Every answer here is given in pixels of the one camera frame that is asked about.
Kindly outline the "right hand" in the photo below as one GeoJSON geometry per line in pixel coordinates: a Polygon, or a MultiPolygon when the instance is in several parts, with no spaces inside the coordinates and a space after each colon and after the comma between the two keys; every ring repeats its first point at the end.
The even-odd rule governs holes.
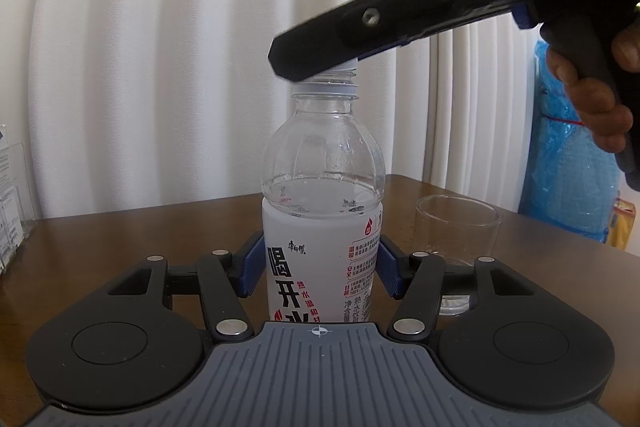
{"type": "MultiPolygon", "coordinates": [[[[639,24],[622,31],[612,43],[615,60],[626,72],[639,72],[639,24]]],[[[597,147],[608,153],[622,153],[625,134],[634,123],[628,107],[615,101],[614,92],[597,78],[580,78],[575,66],[564,56],[548,48],[547,65],[552,75],[564,84],[564,90],[580,120],[592,133],[597,147]]]]}

